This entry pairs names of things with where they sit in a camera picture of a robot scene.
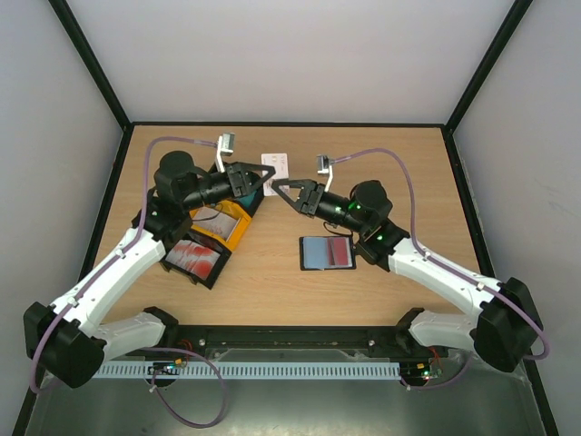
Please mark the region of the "black card holder wallet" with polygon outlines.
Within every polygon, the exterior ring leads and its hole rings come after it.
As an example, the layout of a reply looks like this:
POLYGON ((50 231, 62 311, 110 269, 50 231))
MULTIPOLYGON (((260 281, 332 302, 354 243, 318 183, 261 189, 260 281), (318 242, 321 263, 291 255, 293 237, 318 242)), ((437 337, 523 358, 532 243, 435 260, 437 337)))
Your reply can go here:
POLYGON ((305 236, 299 239, 302 271, 354 270, 355 251, 350 236, 305 236))

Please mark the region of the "red white credit card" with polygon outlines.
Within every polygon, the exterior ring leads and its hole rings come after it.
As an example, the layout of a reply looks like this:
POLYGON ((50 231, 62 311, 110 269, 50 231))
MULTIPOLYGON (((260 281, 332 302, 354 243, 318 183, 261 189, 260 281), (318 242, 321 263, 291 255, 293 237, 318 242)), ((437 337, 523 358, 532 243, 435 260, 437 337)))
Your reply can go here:
POLYGON ((349 269, 353 266, 350 238, 335 236, 327 239, 327 265, 330 269, 349 269))

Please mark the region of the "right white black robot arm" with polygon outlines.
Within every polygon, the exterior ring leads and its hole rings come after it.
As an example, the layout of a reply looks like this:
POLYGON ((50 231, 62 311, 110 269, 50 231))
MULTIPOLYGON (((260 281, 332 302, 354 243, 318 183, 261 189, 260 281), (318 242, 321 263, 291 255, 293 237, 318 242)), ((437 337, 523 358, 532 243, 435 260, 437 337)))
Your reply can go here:
POLYGON ((357 234, 355 253, 365 262, 417 282, 460 309, 459 315, 420 310, 409 316, 396 333, 402 353, 455 348, 476 353, 501 372, 531 359, 543 327, 528 287, 517 278, 501 282, 471 272, 420 245, 390 220, 392 203, 379 181, 359 183, 347 197, 309 179, 276 180, 271 187, 297 213, 357 234))

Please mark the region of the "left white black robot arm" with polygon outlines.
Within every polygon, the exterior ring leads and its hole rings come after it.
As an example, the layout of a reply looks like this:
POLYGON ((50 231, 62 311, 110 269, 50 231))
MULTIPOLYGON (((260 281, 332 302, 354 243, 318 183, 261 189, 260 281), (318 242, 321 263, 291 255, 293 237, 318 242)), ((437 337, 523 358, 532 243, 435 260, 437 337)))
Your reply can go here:
POLYGON ((183 151, 165 154, 144 189, 140 213, 116 247, 70 291, 52 303, 33 303, 24 314, 25 346, 35 369, 71 388, 93 378, 116 357, 158 344, 174 319, 148 309, 120 322, 103 318, 152 265, 192 227, 190 212, 259 190, 275 174, 269 165, 218 163, 214 173, 183 151))

